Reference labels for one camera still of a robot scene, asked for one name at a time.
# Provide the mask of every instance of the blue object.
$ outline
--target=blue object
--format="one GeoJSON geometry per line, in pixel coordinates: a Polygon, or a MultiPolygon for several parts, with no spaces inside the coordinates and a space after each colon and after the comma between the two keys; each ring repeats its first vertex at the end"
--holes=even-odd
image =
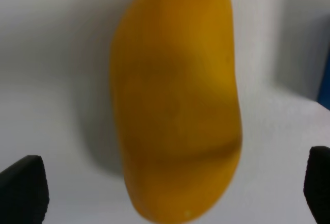
{"type": "Polygon", "coordinates": [[[318,96],[318,103],[330,110],[330,53],[325,66],[323,80],[318,96]]]}

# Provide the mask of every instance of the white surface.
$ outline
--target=white surface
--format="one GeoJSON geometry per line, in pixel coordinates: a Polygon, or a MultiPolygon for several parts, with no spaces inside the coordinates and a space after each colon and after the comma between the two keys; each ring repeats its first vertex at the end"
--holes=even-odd
{"type": "MultiPolygon", "coordinates": [[[[146,223],[116,173],[107,92],[108,44],[128,1],[0,0],[0,170],[42,155],[45,224],[146,223]]],[[[304,173],[309,148],[330,145],[330,111],[306,97],[320,81],[330,0],[233,7],[242,159],[223,198],[195,223],[315,223],[304,173]]]]}

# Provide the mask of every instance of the mango skin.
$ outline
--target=mango skin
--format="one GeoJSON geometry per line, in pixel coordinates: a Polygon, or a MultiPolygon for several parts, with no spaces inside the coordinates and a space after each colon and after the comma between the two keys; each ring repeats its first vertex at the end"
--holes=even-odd
{"type": "Polygon", "coordinates": [[[241,153],[230,0],[134,0],[110,57],[135,209],[156,223],[201,216],[224,193],[241,153]]]}

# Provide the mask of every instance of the white wall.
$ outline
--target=white wall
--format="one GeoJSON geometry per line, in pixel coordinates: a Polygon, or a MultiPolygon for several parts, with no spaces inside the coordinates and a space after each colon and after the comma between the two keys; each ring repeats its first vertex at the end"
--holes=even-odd
{"type": "MultiPolygon", "coordinates": [[[[146,223],[130,204],[108,97],[108,52],[130,0],[0,0],[0,170],[44,159],[45,224],[146,223]]],[[[317,94],[330,0],[233,0],[244,147],[219,203],[195,223],[315,223],[311,146],[330,146],[317,94]]]]}

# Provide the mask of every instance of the yellow mango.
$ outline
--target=yellow mango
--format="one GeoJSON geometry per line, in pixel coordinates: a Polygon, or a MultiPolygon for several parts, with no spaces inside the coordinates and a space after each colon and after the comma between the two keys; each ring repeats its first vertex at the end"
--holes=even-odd
{"type": "Polygon", "coordinates": [[[135,209],[156,223],[201,216],[224,193],[241,153],[230,0],[134,0],[110,57],[135,209]]]}

